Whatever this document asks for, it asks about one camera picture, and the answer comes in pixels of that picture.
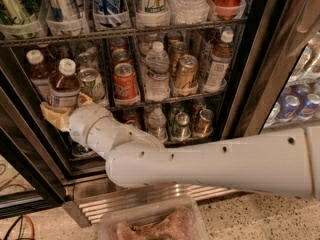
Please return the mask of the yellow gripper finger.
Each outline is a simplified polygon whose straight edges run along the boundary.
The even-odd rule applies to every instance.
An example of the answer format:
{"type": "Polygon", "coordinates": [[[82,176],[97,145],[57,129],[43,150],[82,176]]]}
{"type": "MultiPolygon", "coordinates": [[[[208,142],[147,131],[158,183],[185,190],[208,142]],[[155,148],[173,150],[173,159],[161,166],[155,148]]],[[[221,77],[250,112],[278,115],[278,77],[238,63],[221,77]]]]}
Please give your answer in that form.
{"type": "Polygon", "coordinates": [[[46,102],[40,104],[43,117],[55,128],[62,132],[69,131],[69,117],[72,113],[70,108],[53,107],[46,102]]]}
{"type": "Polygon", "coordinates": [[[88,106],[88,105],[92,105],[93,104],[93,100],[91,97],[89,97],[88,95],[80,92],[79,96],[78,96],[78,102],[77,102],[77,107],[83,107],[83,106],[88,106]]]}

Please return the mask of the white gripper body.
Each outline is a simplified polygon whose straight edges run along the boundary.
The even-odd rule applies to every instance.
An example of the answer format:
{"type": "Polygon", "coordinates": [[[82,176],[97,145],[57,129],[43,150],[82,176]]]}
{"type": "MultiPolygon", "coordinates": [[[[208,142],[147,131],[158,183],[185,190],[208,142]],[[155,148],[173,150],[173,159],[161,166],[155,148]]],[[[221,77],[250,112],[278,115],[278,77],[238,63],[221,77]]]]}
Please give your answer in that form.
{"type": "Polygon", "coordinates": [[[129,128],[112,113],[93,104],[76,109],[69,117],[71,138],[106,159],[117,146],[130,141],[129,128]]]}

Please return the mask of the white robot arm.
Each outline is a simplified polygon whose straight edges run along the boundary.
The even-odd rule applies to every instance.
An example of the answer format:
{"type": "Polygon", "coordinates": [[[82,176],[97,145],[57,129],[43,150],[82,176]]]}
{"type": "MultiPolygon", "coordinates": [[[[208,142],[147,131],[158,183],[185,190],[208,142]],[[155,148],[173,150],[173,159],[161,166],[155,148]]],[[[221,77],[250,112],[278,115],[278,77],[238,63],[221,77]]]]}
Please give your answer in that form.
{"type": "Polygon", "coordinates": [[[109,179],[135,188],[156,183],[225,187],[300,198],[320,197],[320,125],[167,148],[117,121],[82,95],[79,108],[40,104],[44,118],[105,160],[109,179]]]}

